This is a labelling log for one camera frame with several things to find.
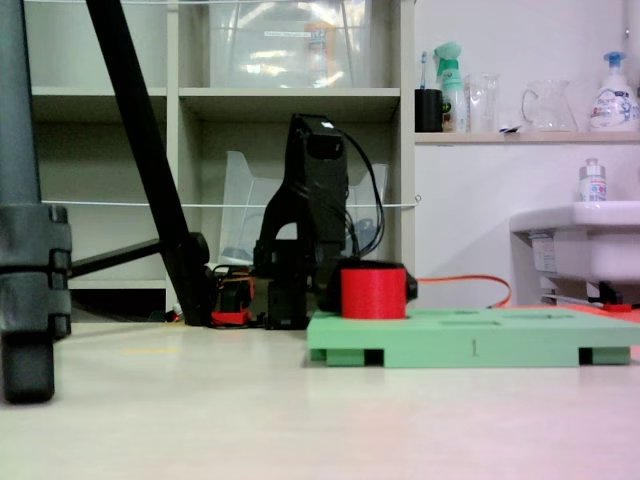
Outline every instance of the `white wire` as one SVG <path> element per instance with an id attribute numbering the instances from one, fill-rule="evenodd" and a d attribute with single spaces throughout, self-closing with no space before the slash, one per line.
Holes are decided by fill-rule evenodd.
<path id="1" fill-rule="evenodd" d="M 148 203 L 128 203 L 128 202 L 77 202 L 71 200 L 47 200 L 42 203 L 51 205 L 83 205 L 93 207 L 149 207 Z M 415 208 L 417 203 L 390 203 L 383 205 L 384 208 Z M 222 204 L 183 204 L 183 208 L 266 208 L 266 205 L 222 205 Z M 347 205 L 347 208 L 375 208 L 376 205 Z"/>
<path id="2" fill-rule="evenodd" d="M 25 3 L 61 3 L 61 4 L 86 4 L 84 0 L 24 0 Z M 280 3 L 311 2 L 313 0 L 271 0 Z M 238 4 L 238 3 L 264 3 L 265 0 L 124 0 L 122 5 L 215 5 L 215 4 Z"/>

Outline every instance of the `toothbrush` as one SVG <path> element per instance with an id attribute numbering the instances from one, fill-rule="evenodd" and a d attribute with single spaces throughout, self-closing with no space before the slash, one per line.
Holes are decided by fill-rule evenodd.
<path id="1" fill-rule="evenodd" d="M 420 79 L 420 90 L 427 88 L 427 52 L 422 52 L 422 78 Z"/>

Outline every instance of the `green base plate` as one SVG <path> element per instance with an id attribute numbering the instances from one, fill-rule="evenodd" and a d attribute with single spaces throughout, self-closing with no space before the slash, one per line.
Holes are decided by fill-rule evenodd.
<path id="1" fill-rule="evenodd" d="M 574 367 L 628 365 L 640 325 L 562 308 L 410 310 L 403 320 L 317 312 L 311 359 L 328 366 Z"/>

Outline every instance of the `white sink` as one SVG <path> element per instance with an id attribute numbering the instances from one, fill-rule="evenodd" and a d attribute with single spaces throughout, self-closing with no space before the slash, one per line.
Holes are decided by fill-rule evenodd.
<path id="1" fill-rule="evenodd" d="M 512 217 L 546 277 L 640 282 L 640 202 L 574 203 Z"/>

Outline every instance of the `green spray bottle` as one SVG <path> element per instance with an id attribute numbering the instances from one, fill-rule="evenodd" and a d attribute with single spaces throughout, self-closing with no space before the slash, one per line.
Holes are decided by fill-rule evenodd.
<path id="1" fill-rule="evenodd" d="M 458 57 L 462 47 L 455 42 L 445 43 L 435 49 L 439 59 L 438 82 L 442 85 L 442 130 L 464 133 L 467 131 L 469 112 L 464 93 L 464 82 L 460 78 Z"/>

